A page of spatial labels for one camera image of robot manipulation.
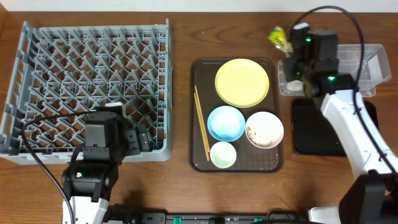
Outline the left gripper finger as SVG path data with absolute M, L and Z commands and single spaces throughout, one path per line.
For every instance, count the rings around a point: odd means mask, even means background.
M 149 137 L 147 134 L 146 127 L 143 124 L 138 124 L 136 126 L 137 130 L 137 141 L 139 142 L 139 149 L 141 152 L 149 152 Z
M 129 149 L 127 150 L 127 156 L 136 156 L 141 153 L 139 149 L 139 142 L 137 138 L 136 131 L 131 129 L 125 134 L 125 137 L 129 143 Z

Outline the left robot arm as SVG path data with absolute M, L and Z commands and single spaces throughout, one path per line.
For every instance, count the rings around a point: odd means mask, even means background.
M 109 205 L 123 159 L 150 150 L 145 126 L 129 126 L 120 103 L 97 107 L 88 115 L 85 142 L 74 150 L 62 175 L 67 196 L 63 223 L 133 222 L 131 213 Z

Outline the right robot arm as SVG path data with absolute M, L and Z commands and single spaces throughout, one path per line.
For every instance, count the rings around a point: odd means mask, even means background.
M 389 149 L 349 73 L 338 71 L 338 36 L 333 30 L 294 26 L 293 52 L 283 61 L 287 81 L 301 80 L 345 150 L 355 178 L 338 205 L 308 211 L 317 223 L 397 223 L 397 156 Z

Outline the small white green cup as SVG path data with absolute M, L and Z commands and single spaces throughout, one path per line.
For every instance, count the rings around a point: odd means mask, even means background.
M 218 142 L 210 149 L 210 159 L 217 168 L 226 169 L 236 162 L 237 153 L 232 144 Z

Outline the white pink bowl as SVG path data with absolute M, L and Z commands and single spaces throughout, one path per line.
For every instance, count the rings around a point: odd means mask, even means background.
M 245 133 L 249 142 L 254 146 L 270 149 L 281 143 L 284 137 L 284 127 L 276 115 L 260 111 L 247 119 Z

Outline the snack wrapper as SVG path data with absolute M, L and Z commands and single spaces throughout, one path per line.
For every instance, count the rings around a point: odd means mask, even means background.
M 290 42 L 287 40 L 285 31 L 283 28 L 276 26 L 271 31 L 268 36 L 268 39 L 275 45 L 275 47 L 283 52 L 291 52 L 292 46 Z

